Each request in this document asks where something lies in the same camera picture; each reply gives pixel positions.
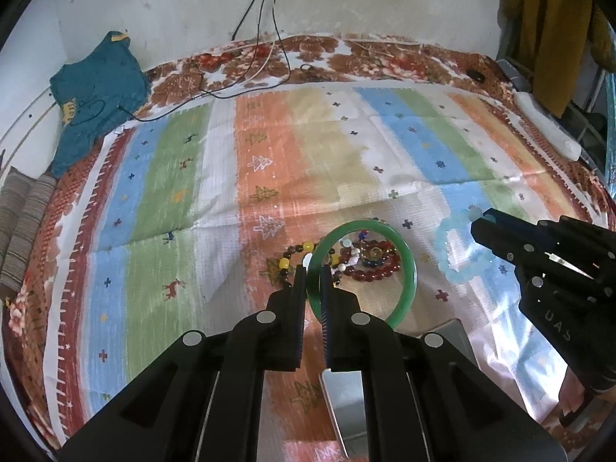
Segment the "floral brown bed sheet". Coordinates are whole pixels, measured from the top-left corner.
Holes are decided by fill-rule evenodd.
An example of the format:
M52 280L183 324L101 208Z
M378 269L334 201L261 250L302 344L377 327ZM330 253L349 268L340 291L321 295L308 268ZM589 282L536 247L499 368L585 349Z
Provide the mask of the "floral brown bed sheet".
M484 83L469 78L468 69L484 74ZM1 295L1 366L5 385L27 427L49 455L54 455L66 442L58 441L52 431L43 377L51 308L49 288L55 266L50 244L62 211L56 198L60 185L76 190L73 168L92 156L112 132L165 119L208 101L233 100L303 85L367 84L404 88L441 85L501 101L507 109L516 109L525 116L514 101L517 91L487 56L405 42L396 37L295 35L279 43L236 42L165 63L145 74L151 82L145 105L97 140L88 155L59 178L51 174L50 165L63 128L62 110L50 88L35 97L13 124L4 128L1 137L4 156L1 188L12 167L33 179L49 174L57 181L34 239L21 290L13 292L5 288ZM578 188L589 191L593 186L600 186L603 190L603 199L610 203L614 215L606 228L612 228L615 206L603 180L582 159L572 163L579 167ZM292 260L298 261L318 241L288 247L283 253L290 253ZM348 266L343 283L357 292L367 310L387 317L400 297L401 270L393 262L387 262L383 273L372 273L367 281L361 281L355 274L362 264L358 244L358 237L350 237L336 248L334 259ZM282 256L275 288L280 283ZM455 274L462 281L472 280L493 261L484 259L480 253L475 261L457 267ZM562 443L570 458L589 449L611 412L609 406L599 405L579 428L564 428L557 419L556 408L557 402L545 418L537 421Z

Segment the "striped grey folded cloth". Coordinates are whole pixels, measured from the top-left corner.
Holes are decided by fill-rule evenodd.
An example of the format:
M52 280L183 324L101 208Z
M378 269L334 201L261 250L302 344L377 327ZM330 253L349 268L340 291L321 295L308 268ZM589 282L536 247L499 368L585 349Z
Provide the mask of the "striped grey folded cloth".
M34 239L57 181L43 174L33 179L10 168L1 188L1 286L19 292Z

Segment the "green jade bangle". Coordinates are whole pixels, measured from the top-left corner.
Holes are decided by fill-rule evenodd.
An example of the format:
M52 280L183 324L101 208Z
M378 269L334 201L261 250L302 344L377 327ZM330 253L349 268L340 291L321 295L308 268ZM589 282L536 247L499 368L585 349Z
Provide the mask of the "green jade bangle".
M317 246L314 248L312 258L306 271L306 294L308 303L310 304L314 317L317 320L321 320L320 278L325 255L339 239L351 233L355 233L355 231L363 231L364 229L370 233L381 235L386 238L386 240L393 243L393 246L396 247L400 256L402 273L404 274L402 291L397 305L393 308L393 312L385 319L385 322L395 330L403 322L415 300L415 293L417 293L418 285L418 271L417 265L415 265L415 257L404 238L387 223L368 219L353 220L339 225L321 238L321 241L318 242Z

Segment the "black small device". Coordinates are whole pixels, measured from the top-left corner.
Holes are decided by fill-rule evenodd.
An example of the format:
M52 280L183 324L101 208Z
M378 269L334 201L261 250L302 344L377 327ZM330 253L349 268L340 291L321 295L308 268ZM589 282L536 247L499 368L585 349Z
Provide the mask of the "black small device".
M479 82L480 84L483 84L485 81L484 74L475 69L468 69L467 75L469 76L469 78L473 79L476 82Z

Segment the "yellow hanging cloth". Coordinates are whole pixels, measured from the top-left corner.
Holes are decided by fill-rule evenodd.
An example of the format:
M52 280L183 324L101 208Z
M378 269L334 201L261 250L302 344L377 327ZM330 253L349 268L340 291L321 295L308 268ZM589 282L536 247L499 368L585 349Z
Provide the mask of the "yellow hanging cloth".
M520 24L514 60L531 72L534 97L553 116L572 100L586 50L615 71L615 32L595 0L501 0L501 10Z

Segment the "silver metal tin box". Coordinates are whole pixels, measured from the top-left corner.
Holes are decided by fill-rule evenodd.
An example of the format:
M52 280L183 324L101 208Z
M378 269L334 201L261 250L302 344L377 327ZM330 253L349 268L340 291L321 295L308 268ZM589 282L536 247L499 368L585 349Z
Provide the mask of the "silver metal tin box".
M436 333L478 366L469 336L459 318L450 319L428 333ZM368 456L368 430L364 412L363 387L359 371L333 372L326 368L320 376L327 410L336 439L347 459Z

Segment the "teal knitted garment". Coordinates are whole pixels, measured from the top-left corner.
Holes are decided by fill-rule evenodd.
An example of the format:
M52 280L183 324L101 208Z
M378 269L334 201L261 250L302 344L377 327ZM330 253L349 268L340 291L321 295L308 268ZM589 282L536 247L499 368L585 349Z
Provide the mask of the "teal knitted garment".
M54 177L64 175L148 100L151 82L129 45L127 33L110 31L85 59L61 67L50 78L63 125L50 165Z

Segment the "striped colourful blanket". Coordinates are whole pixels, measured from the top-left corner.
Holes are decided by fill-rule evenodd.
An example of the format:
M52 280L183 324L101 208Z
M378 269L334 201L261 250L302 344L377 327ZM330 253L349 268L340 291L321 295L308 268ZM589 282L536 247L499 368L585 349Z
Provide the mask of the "striped colourful blanket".
M455 269L481 253L474 210L610 225L603 190L578 188L578 173L518 110L441 85L303 85L112 132L56 198L52 431L67 441L184 331L261 310L286 248L360 219L396 228L415 257L401 330L459 318L480 368L543 419L566 366L518 311L512 267L469 281Z

